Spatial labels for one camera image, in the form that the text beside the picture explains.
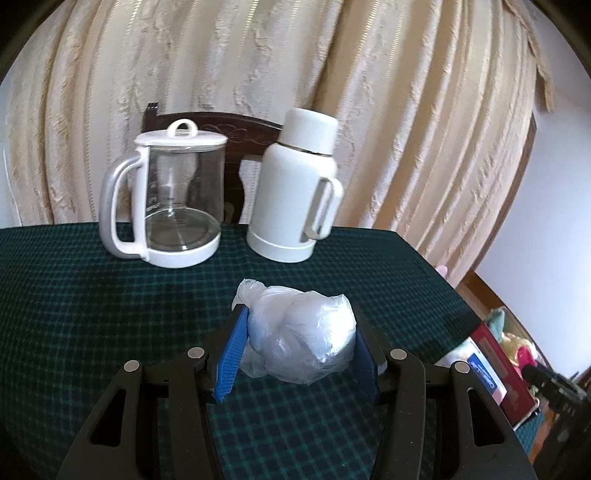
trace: thermos handle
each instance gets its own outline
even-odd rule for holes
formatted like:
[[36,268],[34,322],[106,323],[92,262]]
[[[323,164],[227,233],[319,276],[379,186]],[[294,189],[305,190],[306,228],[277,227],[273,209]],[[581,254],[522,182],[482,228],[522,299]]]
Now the thermos handle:
[[310,215],[308,215],[310,221],[306,222],[306,228],[304,229],[306,236],[312,240],[322,240],[330,235],[330,230],[335,222],[336,213],[339,210],[340,202],[343,199],[343,186],[337,179],[322,177],[320,182],[330,186],[330,199],[322,218],[318,221],[320,227],[318,230],[315,230],[314,224],[316,223],[316,218],[319,214],[325,188],[317,190],[317,194],[312,201],[312,210]]

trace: red book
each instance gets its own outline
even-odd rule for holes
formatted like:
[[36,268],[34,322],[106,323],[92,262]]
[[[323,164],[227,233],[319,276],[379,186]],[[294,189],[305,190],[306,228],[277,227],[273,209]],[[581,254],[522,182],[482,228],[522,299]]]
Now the red book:
[[501,408],[513,428],[517,428],[538,407],[538,401],[531,395],[528,384],[519,376],[484,323],[472,332],[471,337],[507,389]]

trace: curtain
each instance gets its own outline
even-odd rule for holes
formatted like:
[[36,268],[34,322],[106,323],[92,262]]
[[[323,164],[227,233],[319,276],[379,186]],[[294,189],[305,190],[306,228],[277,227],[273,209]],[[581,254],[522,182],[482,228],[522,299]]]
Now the curtain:
[[[148,102],[340,121],[340,225],[397,231],[456,285],[506,198],[543,52],[521,0],[66,0],[11,69],[23,224],[96,221]],[[258,165],[241,176],[250,216]]]

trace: plastic bag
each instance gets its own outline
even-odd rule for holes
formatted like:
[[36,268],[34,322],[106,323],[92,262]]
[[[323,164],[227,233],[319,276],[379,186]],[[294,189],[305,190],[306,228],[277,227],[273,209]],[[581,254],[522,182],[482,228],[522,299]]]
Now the plastic bag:
[[325,297],[244,279],[232,308],[249,310],[249,339],[240,368],[249,377],[271,374],[311,384],[347,368],[355,348],[355,316],[344,295]]

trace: glass carafe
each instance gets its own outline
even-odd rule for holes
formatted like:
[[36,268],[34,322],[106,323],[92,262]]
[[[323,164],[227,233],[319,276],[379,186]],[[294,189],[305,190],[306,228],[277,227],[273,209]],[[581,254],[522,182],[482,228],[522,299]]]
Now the glass carafe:
[[[189,130],[179,130],[186,124]],[[177,268],[215,253],[223,221],[224,135],[199,131],[186,119],[168,130],[139,135],[133,155],[112,165],[103,182],[99,229],[105,247],[119,258],[143,258]],[[132,189],[134,242],[115,231],[117,191],[137,168]]]

